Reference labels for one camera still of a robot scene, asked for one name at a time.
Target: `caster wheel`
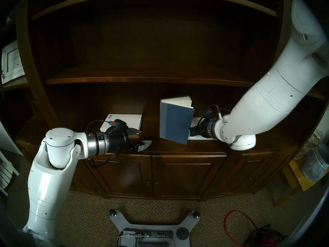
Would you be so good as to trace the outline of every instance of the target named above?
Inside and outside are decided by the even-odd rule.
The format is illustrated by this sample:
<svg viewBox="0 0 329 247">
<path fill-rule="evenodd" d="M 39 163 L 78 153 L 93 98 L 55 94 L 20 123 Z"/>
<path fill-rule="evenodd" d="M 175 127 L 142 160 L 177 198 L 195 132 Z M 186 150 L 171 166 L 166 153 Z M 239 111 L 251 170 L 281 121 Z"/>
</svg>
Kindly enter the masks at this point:
<svg viewBox="0 0 329 247">
<path fill-rule="evenodd" d="M 110 211 L 109 211 L 109 215 L 112 217 L 112 216 L 116 216 L 116 210 L 114 210 L 114 209 L 111 209 Z"/>
<path fill-rule="evenodd" d="M 200 213 L 198 211 L 195 211 L 194 213 L 192 213 L 192 215 L 194 219 L 200 218 Z"/>
</svg>

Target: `red cable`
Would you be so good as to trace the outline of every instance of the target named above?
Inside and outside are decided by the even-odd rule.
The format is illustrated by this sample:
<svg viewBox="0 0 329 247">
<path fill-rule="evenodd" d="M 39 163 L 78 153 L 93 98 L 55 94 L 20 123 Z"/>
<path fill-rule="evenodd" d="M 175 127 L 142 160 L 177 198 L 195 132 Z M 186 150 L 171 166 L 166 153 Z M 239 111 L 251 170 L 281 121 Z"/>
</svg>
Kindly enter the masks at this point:
<svg viewBox="0 0 329 247">
<path fill-rule="evenodd" d="M 232 242 L 234 242 L 236 245 L 238 245 L 238 246 L 240 246 L 240 247 L 245 247 L 245 246 L 243 246 L 243 245 L 238 244 L 238 243 L 237 243 L 237 242 L 236 242 L 236 241 L 230 236 L 230 234 L 228 233 L 227 228 L 226 228 L 226 220 L 227 220 L 227 217 L 228 217 L 232 212 L 235 212 L 235 211 L 238 211 L 238 210 L 230 211 L 230 212 L 226 215 L 225 220 L 224 220 L 224 228 L 225 228 L 225 231 L 226 231 L 227 236 L 232 240 Z"/>
<path fill-rule="evenodd" d="M 243 245 L 241 245 L 241 244 L 238 244 L 238 243 L 237 243 L 237 242 L 236 242 L 236 241 L 230 236 L 230 234 L 228 233 L 227 228 L 226 228 L 226 220 L 227 220 L 228 216 L 229 216 L 231 213 L 235 212 L 235 211 L 242 213 L 247 219 L 250 220 L 250 222 L 254 225 L 254 227 L 255 227 L 256 229 L 257 229 L 257 227 L 256 227 L 256 225 L 254 224 L 254 222 L 249 218 L 249 216 L 248 216 L 247 214 L 245 214 L 244 212 L 241 212 L 241 211 L 239 211 L 239 210 L 232 210 L 232 211 L 230 211 L 230 212 L 226 215 L 225 220 L 224 220 L 224 228 L 225 228 L 225 231 L 226 231 L 227 236 L 228 236 L 228 237 L 232 240 L 232 242 L 234 242 L 236 245 L 238 245 L 238 246 L 240 246 L 240 247 L 245 247 L 245 246 L 243 246 Z M 266 238 L 263 240 L 262 244 L 265 245 L 265 246 L 276 247 L 277 244 L 280 243 L 280 242 L 281 242 L 281 240 L 280 240 L 276 235 L 273 235 L 272 233 L 269 233 L 269 234 L 266 236 Z"/>
</svg>

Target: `white chair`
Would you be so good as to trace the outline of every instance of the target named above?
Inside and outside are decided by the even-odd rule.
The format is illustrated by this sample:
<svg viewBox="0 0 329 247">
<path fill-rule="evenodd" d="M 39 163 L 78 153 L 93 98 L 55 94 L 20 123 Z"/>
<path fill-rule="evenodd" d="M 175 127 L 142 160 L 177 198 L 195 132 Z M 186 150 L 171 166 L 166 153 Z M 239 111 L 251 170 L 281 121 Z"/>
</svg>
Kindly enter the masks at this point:
<svg viewBox="0 0 329 247">
<path fill-rule="evenodd" d="M 0 164 L 0 190 L 7 196 L 8 193 L 5 191 L 5 188 L 12 179 L 12 174 L 15 173 L 18 176 L 19 172 L 12 166 L 12 163 L 8 161 L 1 151 L 0 158 L 3 161 Z"/>
</svg>

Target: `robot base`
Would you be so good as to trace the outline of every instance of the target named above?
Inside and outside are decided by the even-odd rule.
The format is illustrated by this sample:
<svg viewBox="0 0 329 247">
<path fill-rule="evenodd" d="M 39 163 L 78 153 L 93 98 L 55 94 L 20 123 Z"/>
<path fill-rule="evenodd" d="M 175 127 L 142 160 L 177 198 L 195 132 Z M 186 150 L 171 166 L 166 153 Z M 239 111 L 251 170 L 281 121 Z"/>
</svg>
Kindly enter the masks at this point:
<svg viewBox="0 0 329 247">
<path fill-rule="evenodd" d="M 173 238 L 150 238 L 150 237 L 140 237 L 141 241 L 137 242 L 136 247 L 144 247 L 144 246 L 167 246 L 167 247 L 190 247 L 190 238 L 189 233 L 194 228 L 194 226 L 200 220 L 200 214 L 198 212 L 192 211 L 187 217 L 183 220 L 183 222 L 179 225 L 138 225 L 138 224 L 130 224 L 126 218 L 122 215 L 119 210 L 110 210 L 110 219 L 117 227 L 120 233 L 123 233 L 124 229 L 135 229 L 140 231 L 172 231 Z M 185 228 L 188 233 L 182 232 L 181 228 Z M 177 237 L 177 233 L 185 235 L 185 240 L 180 240 Z M 136 243 L 136 237 L 120 237 L 119 238 L 119 246 L 134 246 Z"/>
</svg>

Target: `white box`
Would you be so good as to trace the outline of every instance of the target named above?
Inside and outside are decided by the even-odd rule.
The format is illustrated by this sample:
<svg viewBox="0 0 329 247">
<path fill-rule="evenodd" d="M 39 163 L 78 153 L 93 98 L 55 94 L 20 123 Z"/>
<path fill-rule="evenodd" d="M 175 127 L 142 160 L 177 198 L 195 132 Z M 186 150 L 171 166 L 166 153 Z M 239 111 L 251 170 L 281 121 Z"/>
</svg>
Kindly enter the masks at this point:
<svg viewBox="0 0 329 247">
<path fill-rule="evenodd" d="M 108 114 L 105 121 L 114 121 L 120 119 L 127 123 L 128 127 L 132 127 L 140 130 L 140 125 L 142 123 L 142 115 L 138 114 Z M 106 132 L 110 127 L 109 123 L 103 122 L 100 130 L 101 132 Z"/>
</svg>

